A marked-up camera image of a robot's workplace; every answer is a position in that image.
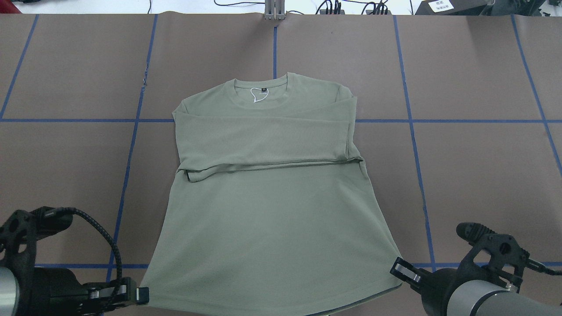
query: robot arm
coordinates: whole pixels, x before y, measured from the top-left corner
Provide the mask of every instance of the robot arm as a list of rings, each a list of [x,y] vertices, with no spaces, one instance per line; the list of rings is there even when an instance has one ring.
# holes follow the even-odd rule
[[[78,215],[95,227],[111,245],[117,278],[109,283],[81,285],[72,271],[36,268],[37,240],[68,228]],[[41,207],[15,211],[0,227],[0,315],[99,315],[129,305],[148,303],[148,288],[121,277],[121,256],[111,236],[88,214],[73,208]]]
[[[421,295],[423,307],[430,316],[561,316],[562,307],[548,306],[519,295],[525,267],[550,275],[562,272],[546,268],[529,258],[515,238],[496,234],[484,225],[461,223],[457,234],[473,248],[458,269],[440,269],[431,273],[416,269],[397,258],[391,274],[407,282]],[[480,267],[474,258],[481,252],[490,254],[490,262]],[[503,271],[514,267],[514,273]]]

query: black cable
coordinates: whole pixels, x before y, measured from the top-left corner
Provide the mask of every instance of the black cable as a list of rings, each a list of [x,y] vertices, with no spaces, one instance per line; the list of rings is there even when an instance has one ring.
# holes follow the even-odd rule
[[[213,0],[213,1],[215,2],[215,4],[217,6],[221,6],[221,7],[235,6],[237,4],[246,4],[246,3],[247,4],[265,4],[265,2],[245,2],[245,1],[244,2],[237,2],[237,3],[219,4],[219,3],[216,3],[216,0]]]
[[[339,0],[336,0],[336,5],[335,5],[336,9],[334,10],[334,14],[342,14],[342,2]]]
[[[90,215],[86,214],[85,212],[78,210],[74,207],[59,207],[45,212],[43,216],[47,218],[55,215],[56,213],[74,214],[82,217],[90,225],[94,226],[94,228],[103,236],[103,238],[111,246],[111,251],[113,252],[113,255],[115,257],[115,264],[117,267],[117,277],[115,279],[117,283],[115,284],[115,287],[111,292],[111,295],[107,299],[107,302],[102,306],[101,310],[96,314],[96,316],[99,316],[103,312],[106,312],[107,308],[113,303],[113,300],[115,299],[115,296],[117,295],[117,292],[121,287],[121,283],[122,283],[121,278],[123,276],[123,265],[121,263],[121,254],[119,253],[119,248],[117,248],[117,244],[115,243],[113,238],[111,238],[109,233],[107,233],[107,231],[95,219],[93,219]]]
[[[383,2],[383,0],[380,0],[379,3],[377,3],[377,7],[375,8],[375,10],[373,10],[370,14],[372,14],[372,15],[386,15],[386,14],[388,14],[388,7],[385,5],[385,3],[387,3],[387,2],[388,2],[388,0],[386,0],[385,2]]]
[[[367,4],[367,3],[369,3],[369,2],[361,2],[361,1],[354,1],[354,0],[342,0],[342,1],[345,1],[345,2],[355,2],[355,3],[361,3],[361,4]]]
[[[330,5],[332,5],[332,0],[324,0],[324,2],[322,2],[319,6],[318,6],[318,10],[316,10],[316,13],[314,14],[318,14],[318,12],[320,12],[320,8],[322,8],[322,6],[326,3],[326,13],[328,13],[328,2],[330,3]]]
[[[544,264],[535,261],[531,258],[527,259],[527,268],[537,271],[539,273],[546,273],[550,276],[562,276],[562,270],[552,270],[547,268]]]
[[[361,11],[361,14],[365,13],[365,9],[367,9],[367,6],[372,4],[373,5],[373,11],[375,11],[375,9],[377,8],[377,4],[374,2],[367,2],[367,4],[363,7],[363,11]]]

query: folded sleeve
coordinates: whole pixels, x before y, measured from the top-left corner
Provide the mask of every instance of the folded sleeve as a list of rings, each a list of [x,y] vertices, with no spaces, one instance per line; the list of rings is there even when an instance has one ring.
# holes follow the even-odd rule
[[[174,111],[179,170],[191,182],[233,172],[348,161],[350,122],[287,117],[218,117]]]

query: metal bracket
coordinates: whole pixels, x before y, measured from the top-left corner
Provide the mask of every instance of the metal bracket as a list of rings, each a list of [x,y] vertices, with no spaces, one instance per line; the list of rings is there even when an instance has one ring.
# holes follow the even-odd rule
[[[266,20],[284,20],[285,19],[285,0],[265,0]]]

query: green t-shirt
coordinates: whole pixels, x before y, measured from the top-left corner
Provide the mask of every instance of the green t-shirt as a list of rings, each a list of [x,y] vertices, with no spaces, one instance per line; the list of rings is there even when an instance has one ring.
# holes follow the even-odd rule
[[[355,106],[348,88],[293,73],[183,100],[148,305],[304,316],[397,288],[400,253],[353,144]]]

